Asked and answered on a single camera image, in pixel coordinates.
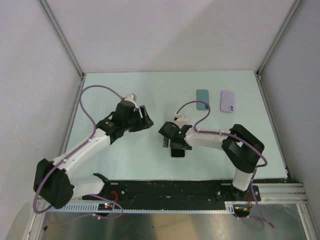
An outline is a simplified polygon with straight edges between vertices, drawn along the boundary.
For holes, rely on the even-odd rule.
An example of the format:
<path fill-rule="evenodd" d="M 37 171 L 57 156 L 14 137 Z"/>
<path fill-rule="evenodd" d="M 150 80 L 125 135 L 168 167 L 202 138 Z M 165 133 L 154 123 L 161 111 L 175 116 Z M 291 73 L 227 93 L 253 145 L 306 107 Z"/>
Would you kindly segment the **purple phone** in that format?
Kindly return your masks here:
<path fill-rule="evenodd" d="M 220 111 L 223 113 L 233 113 L 235 110 L 235 93 L 233 91 L 222 90 L 220 93 Z"/>

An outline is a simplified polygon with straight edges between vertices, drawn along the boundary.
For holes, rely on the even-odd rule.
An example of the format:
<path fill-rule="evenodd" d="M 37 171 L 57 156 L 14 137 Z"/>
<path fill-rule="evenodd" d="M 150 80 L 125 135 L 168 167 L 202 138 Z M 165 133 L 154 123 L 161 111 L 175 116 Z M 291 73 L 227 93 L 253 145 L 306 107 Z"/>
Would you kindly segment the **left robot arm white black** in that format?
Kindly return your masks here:
<path fill-rule="evenodd" d="M 107 199 L 111 187 L 100 173 L 75 178 L 76 171 L 101 150 L 111 146 L 125 132 L 139 132 L 153 126 L 146 107 L 137 107 L 132 101 L 121 100 L 115 111 L 100 120 L 80 144 L 53 160 L 42 159 L 36 166 L 33 190 L 55 209 L 61 209 L 71 199 L 95 195 Z"/>

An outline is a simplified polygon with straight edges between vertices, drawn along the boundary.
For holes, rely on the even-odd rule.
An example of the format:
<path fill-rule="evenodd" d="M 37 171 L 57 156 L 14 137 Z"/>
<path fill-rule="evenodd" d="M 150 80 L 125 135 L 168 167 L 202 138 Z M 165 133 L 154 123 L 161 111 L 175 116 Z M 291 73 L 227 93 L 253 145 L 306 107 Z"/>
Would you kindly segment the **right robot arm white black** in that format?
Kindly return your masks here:
<path fill-rule="evenodd" d="M 165 122 L 158 133 L 176 150 L 191 151 L 206 147 L 224 151 L 235 167 L 229 194 L 238 201 L 249 195 L 249 187 L 257 168 L 268 164 L 263 156 L 264 144 L 240 124 L 227 130 L 201 130 L 189 124 L 178 126 Z"/>

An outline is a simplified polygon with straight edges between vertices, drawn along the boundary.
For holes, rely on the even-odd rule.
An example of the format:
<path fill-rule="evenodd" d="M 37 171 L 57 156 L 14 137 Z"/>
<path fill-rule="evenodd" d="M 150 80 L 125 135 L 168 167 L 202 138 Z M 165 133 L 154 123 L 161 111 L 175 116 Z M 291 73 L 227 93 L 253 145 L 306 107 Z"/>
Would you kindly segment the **teal phone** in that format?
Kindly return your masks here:
<path fill-rule="evenodd" d="M 196 90 L 196 109 L 199 111 L 209 110 L 209 91 L 207 89 Z"/>

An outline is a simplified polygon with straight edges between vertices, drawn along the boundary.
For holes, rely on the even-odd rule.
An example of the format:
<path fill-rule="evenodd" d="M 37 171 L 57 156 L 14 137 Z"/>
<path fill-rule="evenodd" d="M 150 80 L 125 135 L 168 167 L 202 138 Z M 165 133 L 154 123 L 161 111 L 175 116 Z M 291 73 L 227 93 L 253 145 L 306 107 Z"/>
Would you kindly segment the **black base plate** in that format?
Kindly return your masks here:
<path fill-rule="evenodd" d="M 258 186 L 247 196 L 230 194 L 230 180 L 111 180 L 98 194 L 128 209 L 217 210 L 225 202 L 261 200 Z"/>

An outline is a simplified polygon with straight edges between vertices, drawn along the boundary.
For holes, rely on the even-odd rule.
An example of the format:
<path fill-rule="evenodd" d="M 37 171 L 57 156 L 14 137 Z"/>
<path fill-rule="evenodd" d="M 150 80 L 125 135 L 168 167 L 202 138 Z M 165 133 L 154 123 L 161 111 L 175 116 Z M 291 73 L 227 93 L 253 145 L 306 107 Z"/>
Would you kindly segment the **left aluminium corner post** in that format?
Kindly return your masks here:
<path fill-rule="evenodd" d="M 85 73 L 83 72 L 79 61 L 77 60 L 74 51 L 72 50 L 69 41 L 67 40 L 63 29 L 61 28 L 53 10 L 51 9 L 47 0 L 37 0 L 40 8 L 42 9 L 45 17 L 47 18 L 53 32 L 55 33 L 57 39 L 59 40 L 63 50 L 65 51 L 67 57 L 69 58 L 71 64 L 73 65 L 77 75 L 81 80 L 84 79 Z"/>

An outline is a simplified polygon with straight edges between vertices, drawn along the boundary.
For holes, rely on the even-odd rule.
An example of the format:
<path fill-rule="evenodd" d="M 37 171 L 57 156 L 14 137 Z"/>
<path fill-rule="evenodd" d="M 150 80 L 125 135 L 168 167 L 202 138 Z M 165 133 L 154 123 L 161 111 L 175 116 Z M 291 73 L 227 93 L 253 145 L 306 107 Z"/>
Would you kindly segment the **aluminium corner post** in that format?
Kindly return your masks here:
<path fill-rule="evenodd" d="M 40 8 L 42 9 L 45 17 L 47 18 L 53 32 L 55 33 L 57 39 L 59 40 L 63 50 L 65 51 L 67 57 L 69 58 L 71 64 L 73 65 L 77 75 L 81 80 L 84 79 L 85 73 L 83 72 L 79 61 L 77 60 L 74 51 L 72 50 L 69 41 L 67 40 L 63 29 L 61 28 L 53 10 L 51 9 L 47 0 L 37 0 Z"/>
<path fill-rule="evenodd" d="M 292 2 L 292 5 L 290 6 L 287 14 L 285 15 L 284 20 L 282 21 L 279 29 L 277 30 L 265 56 L 263 57 L 261 63 L 259 64 L 257 70 L 255 71 L 255 75 L 258 81 L 262 79 L 262 74 L 265 68 L 267 67 L 269 61 L 272 59 L 276 50 L 280 46 L 283 38 L 288 32 L 290 26 L 292 25 L 294 19 L 296 18 L 304 2 L 305 2 L 304 0 L 294 0 Z"/>

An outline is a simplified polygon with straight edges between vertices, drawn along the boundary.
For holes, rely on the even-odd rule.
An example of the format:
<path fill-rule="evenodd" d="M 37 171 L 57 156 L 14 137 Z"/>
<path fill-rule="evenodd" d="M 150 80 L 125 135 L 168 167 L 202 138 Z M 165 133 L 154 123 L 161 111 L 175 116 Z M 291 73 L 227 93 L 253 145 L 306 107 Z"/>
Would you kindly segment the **aluminium frame rail front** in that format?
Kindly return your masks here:
<path fill-rule="evenodd" d="M 57 209 L 65 206 L 71 199 L 82 198 L 84 200 L 92 199 L 95 195 L 99 196 L 99 193 L 109 182 L 103 182 L 102 186 L 98 189 L 94 189 L 92 186 L 89 187 L 75 187 L 72 184 L 63 183 L 61 186 L 54 185 L 50 187 L 45 185 L 40 190 L 40 196 L 45 199 L 48 203 Z M 289 195 L 289 194 L 303 194 L 304 188 L 297 183 L 259 183 L 257 185 L 251 184 L 249 188 L 258 186 L 260 195 L 271 194 L 271 195 Z"/>

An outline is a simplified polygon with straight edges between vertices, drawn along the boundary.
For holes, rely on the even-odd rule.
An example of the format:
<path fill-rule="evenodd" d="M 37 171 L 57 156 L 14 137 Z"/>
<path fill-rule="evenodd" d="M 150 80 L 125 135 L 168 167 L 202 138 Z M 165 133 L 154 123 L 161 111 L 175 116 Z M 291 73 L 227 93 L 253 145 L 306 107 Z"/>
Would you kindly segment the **right aluminium corner post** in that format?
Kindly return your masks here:
<path fill-rule="evenodd" d="M 284 20 L 282 21 L 279 29 L 277 30 L 265 56 L 263 57 L 261 63 L 259 64 L 257 70 L 255 71 L 255 75 L 258 81 L 262 79 L 262 74 L 265 68 L 267 67 L 269 61 L 272 59 L 276 50 L 280 46 L 283 38 L 288 32 L 290 26 L 292 25 L 294 19 L 296 18 L 304 2 L 305 2 L 304 0 L 294 0 L 292 2 L 292 5 L 290 6 L 287 14 L 285 15 Z"/>

